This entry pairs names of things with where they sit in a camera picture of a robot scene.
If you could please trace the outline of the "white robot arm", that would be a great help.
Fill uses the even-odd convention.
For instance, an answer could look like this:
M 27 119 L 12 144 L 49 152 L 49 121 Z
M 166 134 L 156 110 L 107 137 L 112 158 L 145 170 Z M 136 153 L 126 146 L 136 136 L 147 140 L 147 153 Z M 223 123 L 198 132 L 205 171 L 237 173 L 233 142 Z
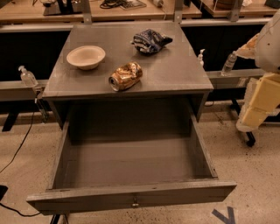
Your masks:
M 254 59 L 265 74 L 247 85 L 236 128 L 242 132 L 256 130 L 280 105 L 280 10 L 237 55 Z

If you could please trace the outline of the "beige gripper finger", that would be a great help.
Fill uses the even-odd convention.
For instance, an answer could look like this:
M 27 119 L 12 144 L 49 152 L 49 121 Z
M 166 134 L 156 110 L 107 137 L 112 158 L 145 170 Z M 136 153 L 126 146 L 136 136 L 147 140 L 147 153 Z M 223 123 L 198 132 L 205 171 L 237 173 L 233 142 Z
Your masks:
M 236 55 L 238 57 L 241 57 L 244 59 L 253 60 L 255 58 L 255 54 L 256 54 L 256 41 L 257 41 L 258 36 L 259 36 L 259 34 L 256 34 L 246 44 L 239 47 L 236 51 Z

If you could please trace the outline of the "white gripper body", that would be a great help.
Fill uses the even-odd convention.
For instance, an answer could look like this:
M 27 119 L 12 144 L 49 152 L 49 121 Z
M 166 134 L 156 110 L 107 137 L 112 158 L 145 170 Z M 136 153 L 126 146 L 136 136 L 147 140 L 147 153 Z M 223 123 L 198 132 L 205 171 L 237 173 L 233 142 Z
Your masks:
M 256 130 L 279 105 L 279 74 L 266 73 L 260 79 L 251 78 L 241 107 L 242 121 Z

